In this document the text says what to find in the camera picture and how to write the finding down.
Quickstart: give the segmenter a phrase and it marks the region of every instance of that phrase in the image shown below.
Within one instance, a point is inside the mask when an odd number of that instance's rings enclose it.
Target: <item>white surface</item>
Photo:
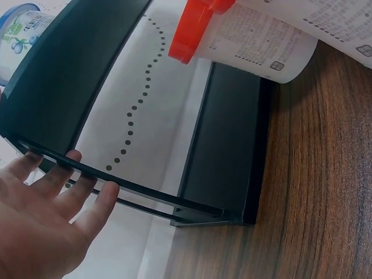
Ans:
[[[57,14],[64,2],[37,3],[42,3],[43,12]],[[178,191],[210,70],[210,62],[203,59],[185,66],[167,57],[184,5],[185,0],[153,1],[108,76],[77,146],[86,164],[101,170],[110,165],[109,173],[169,194]],[[145,91],[146,70],[151,71],[151,87]],[[126,146],[125,140],[131,140],[131,145]],[[124,191],[120,197],[172,212],[169,206]],[[94,199],[91,195],[84,209]],[[116,205],[83,264],[66,278],[162,279],[173,234],[167,220]]]

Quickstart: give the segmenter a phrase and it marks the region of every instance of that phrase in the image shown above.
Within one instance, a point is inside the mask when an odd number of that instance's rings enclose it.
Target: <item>black frame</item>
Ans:
[[[213,65],[178,197],[131,183],[65,157],[67,151],[74,148],[106,76],[149,4],[150,0],[73,0],[33,46],[2,94],[0,134],[23,153],[31,149],[44,155],[43,171],[58,163],[100,180],[114,181],[128,192],[173,206],[175,211],[172,215],[123,199],[117,200],[131,208],[169,219],[175,226],[254,223],[264,168],[271,83],[249,73]],[[76,38],[73,34],[79,31],[83,37]],[[100,41],[103,34],[106,36],[104,43]],[[84,52],[84,44],[90,46],[88,53]],[[194,177],[190,171],[195,164],[194,158],[200,154],[196,146],[202,141],[200,135],[203,134],[204,123],[207,119],[213,120],[213,115],[208,113],[209,104],[213,103],[214,96],[223,94],[227,103],[233,101],[228,97],[230,93],[231,96],[244,93],[254,97],[252,103],[239,107],[244,112],[252,111],[252,119],[238,117],[244,134],[252,132],[252,140],[246,147],[251,153],[247,160],[241,162],[249,179],[242,181],[246,183],[245,202],[239,212],[185,197],[187,181]],[[66,108],[70,108],[69,113],[64,113]],[[245,127],[246,121],[249,122],[248,127]],[[257,162],[257,165],[254,167],[252,162]],[[226,166],[222,167],[228,170],[229,162],[225,163]]]

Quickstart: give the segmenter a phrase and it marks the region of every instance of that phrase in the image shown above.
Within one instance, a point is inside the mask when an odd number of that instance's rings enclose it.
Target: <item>wooden table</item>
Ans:
[[[276,91],[257,225],[178,228],[165,278],[372,278],[372,70],[319,43]]]

